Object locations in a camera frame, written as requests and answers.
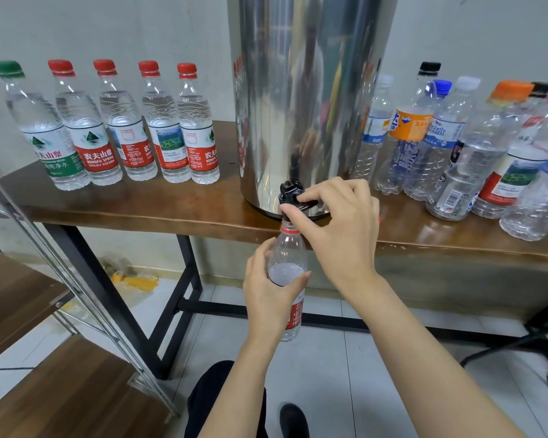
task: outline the wooden shelf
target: wooden shelf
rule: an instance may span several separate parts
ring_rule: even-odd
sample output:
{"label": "wooden shelf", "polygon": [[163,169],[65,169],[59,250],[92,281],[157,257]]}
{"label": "wooden shelf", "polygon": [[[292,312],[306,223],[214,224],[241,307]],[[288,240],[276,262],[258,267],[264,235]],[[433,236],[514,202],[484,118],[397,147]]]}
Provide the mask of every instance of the wooden shelf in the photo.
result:
{"label": "wooden shelf", "polygon": [[68,289],[0,253],[0,353],[57,309]]}
{"label": "wooden shelf", "polygon": [[133,374],[73,335],[0,400],[0,438],[160,437],[168,409],[127,385]]}
{"label": "wooden shelf", "polygon": [[[221,178],[202,186],[171,184],[159,174],[146,182],[124,179],[71,192],[55,188],[37,161],[4,178],[15,202],[37,222],[125,231],[165,232],[250,243],[278,234],[279,222],[256,211],[240,192],[235,123],[216,121]],[[469,255],[529,264],[548,262],[548,237],[526,242],[507,235],[498,221],[469,215],[446,222],[406,195],[379,196],[377,255]],[[329,218],[318,223],[325,225]]]}

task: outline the black shoe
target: black shoe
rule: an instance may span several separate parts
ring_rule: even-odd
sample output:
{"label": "black shoe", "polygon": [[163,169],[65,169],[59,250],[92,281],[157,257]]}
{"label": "black shoe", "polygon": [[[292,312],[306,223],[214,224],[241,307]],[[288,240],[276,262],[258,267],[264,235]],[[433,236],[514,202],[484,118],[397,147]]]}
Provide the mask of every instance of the black shoe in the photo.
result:
{"label": "black shoe", "polygon": [[280,409],[280,428],[284,438],[308,438],[307,419],[300,407],[287,403]]}

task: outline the pant leg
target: pant leg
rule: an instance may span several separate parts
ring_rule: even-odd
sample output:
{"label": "pant leg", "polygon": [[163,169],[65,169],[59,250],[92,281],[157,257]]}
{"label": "pant leg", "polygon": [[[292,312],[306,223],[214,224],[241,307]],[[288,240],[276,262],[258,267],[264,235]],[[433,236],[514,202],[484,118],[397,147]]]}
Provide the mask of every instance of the pant leg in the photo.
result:
{"label": "pant leg", "polygon": [[[189,421],[187,423],[187,428],[184,431],[184,438],[197,438],[233,365],[233,361],[219,361],[218,363],[213,364],[212,367],[199,378],[197,385],[187,400]],[[256,438],[268,438],[265,425],[266,389],[264,389],[264,396],[262,398],[262,411],[260,412]]]}

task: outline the bottle with green cap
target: bottle with green cap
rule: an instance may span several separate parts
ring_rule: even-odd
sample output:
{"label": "bottle with green cap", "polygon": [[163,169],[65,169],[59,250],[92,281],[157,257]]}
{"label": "bottle with green cap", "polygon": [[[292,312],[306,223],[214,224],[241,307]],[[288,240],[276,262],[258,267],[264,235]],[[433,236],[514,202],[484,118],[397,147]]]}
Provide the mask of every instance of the bottle with green cap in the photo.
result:
{"label": "bottle with green cap", "polygon": [[56,188],[75,190],[87,186],[88,174],[52,104],[37,92],[16,61],[0,61],[0,78],[5,82],[10,115],[33,146]]}

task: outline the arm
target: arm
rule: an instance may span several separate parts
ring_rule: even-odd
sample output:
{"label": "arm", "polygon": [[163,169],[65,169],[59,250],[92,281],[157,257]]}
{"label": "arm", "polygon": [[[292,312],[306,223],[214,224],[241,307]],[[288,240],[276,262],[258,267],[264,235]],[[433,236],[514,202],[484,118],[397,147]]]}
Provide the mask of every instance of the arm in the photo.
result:
{"label": "arm", "polygon": [[421,438],[525,437],[375,271],[379,201],[365,180],[334,178],[299,201],[322,199],[332,220],[319,227],[280,206],[310,241],[328,278],[363,318]]}
{"label": "arm", "polygon": [[310,272],[303,273],[282,288],[268,279],[265,259],[275,240],[264,242],[246,264],[244,298],[248,309],[248,338],[205,421],[200,438],[256,436],[266,371],[288,322],[292,303],[310,278]]}

